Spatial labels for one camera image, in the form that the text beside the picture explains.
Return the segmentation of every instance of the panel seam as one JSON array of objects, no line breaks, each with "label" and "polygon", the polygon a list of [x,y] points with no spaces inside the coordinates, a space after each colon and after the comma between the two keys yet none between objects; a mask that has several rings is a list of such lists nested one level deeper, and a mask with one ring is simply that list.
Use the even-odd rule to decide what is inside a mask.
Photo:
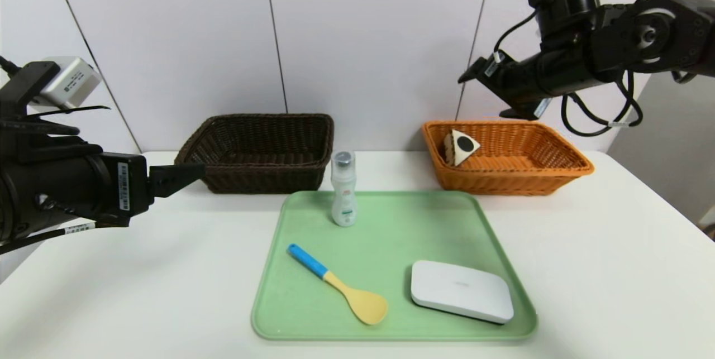
[{"label": "panel seam", "polygon": [[[477,27],[474,29],[474,38],[472,39],[472,47],[469,49],[469,59],[467,60],[467,67],[465,71],[469,69],[469,65],[472,62],[472,55],[474,54],[474,46],[477,44],[477,33],[479,31],[479,24],[482,22],[482,13],[484,12],[484,5],[487,0],[482,0],[482,5],[479,8],[479,17],[477,18]],[[459,118],[459,110],[462,108],[462,98],[464,98],[464,90],[467,87],[467,82],[462,83],[462,92],[459,95],[459,104],[457,104],[457,114],[454,120]]]},{"label": "panel seam", "polygon": [[278,72],[280,74],[280,86],[283,88],[283,103],[285,104],[285,112],[288,113],[288,97],[285,95],[285,81],[283,79],[283,64],[280,61],[280,48],[278,47],[278,29],[275,26],[275,13],[273,11],[273,0],[268,0],[270,6],[270,19],[273,23],[273,37],[275,39],[275,53],[278,56]]},{"label": "panel seam", "polygon": [[69,0],[64,0],[64,3],[67,4],[67,8],[69,8],[69,13],[72,15],[72,19],[74,20],[74,25],[77,26],[77,30],[79,31],[79,35],[82,36],[82,41],[84,41],[84,46],[87,47],[87,51],[89,51],[89,56],[92,57],[92,60],[94,61],[95,66],[97,66],[97,71],[99,72],[100,76],[102,76],[102,81],[104,81],[104,86],[107,87],[107,92],[109,92],[109,97],[112,99],[112,102],[115,104],[115,107],[117,108],[118,114],[120,114],[120,118],[122,118],[123,124],[125,124],[125,127],[127,128],[127,132],[130,134],[130,137],[132,137],[132,141],[134,142],[136,149],[142,153],[141,147],[138,142],[136,142],[136,137],[134,133],[132,133],[132,129],[130,128],[130,125],[127,123],[127,119],[125,118],[125,115],[122,113],[122,109],[120,108],[120,105],[117,104],[117,99],[115,98],[115,95],[112,94],[112,89],[109,87],[109,83],[107,82],[107,77],[104,76],[104,73],[102,73],[102,69],[99,67],[99,61],[97,61],[97,58],[94,57],[94,54],[92,53],[92,48],[89,47],[89,42],[87,42],[87,37],[84,36],[84,31],[82,31],[82,27],[79,25],[79,21],[77,21],[77,16],[74,14],[74,10],[72,10],[71,4],[69,4]]}]

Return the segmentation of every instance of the yellow spoon head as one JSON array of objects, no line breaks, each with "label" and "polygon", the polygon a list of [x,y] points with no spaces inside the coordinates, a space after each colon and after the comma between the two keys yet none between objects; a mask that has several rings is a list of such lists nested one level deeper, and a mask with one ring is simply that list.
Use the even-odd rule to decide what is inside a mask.
[{"label": "yellow spoon head", "polygon": [[388,301],[377,293],[350,288],[330,271],[322,279],[345,296],[350,309],[363,323],[374,326],[388,315]]}]

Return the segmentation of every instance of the blue handle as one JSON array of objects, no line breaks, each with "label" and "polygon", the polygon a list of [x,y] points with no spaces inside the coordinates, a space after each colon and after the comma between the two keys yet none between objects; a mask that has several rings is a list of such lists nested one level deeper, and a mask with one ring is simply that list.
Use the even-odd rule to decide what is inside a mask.
[{"label": "blue handle", "polygon": [[296,260],[301,262],[302,265],[306,266],[307,269],[311,270],[320,279],[325,276],[325,273],[327,272],[327,268],[325,268],[325,265],[320,264],[319,261],[312,258],[311,255],[307,254],[307,252],[301,249],[301,247],[299,247],[298,245],[296,245],[296,243],[291,243],[288,246],[288,252],[291,256],[295,257]]}]

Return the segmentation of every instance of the green tray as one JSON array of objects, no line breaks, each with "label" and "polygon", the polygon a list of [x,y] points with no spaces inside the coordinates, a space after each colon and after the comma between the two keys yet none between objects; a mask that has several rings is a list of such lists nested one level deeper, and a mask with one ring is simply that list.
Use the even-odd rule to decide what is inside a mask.
[{"label": "green tray", "polygon": [[[530,336],[536,311],[494,232],[470,194],[358,192],[357,222],[330,219],[332,192],[286,199],[273,237],[252,324],[266,339],[300,341],[512,341]],[[348,286],[378,293],[390,309],[366,326],[340,293],[288,255],[296,243]],[[503,326],[422,308],[409,294],[418,260],[463,265],[501,276],[514,318]]]}]

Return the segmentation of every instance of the spoon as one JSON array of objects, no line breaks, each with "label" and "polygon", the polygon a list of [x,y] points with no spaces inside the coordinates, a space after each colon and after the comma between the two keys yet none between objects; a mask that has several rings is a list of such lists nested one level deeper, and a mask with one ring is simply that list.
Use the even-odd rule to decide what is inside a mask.
[{"label": "spoon", "polygon": [[383,318],[388,314],[388,301],[382,296],[365,290],[348,287],[342,283],[341,280],[337,279],[332,271],[329,271],[324,265],[320,264],[320,262],[294,243],[288,246],[288,252],[321,280],[339,290],[340,293],[345,296],[345,300],[347,300],[352,312],[363,323],[374,326],[380,323],[380,321],[383,321]]}]

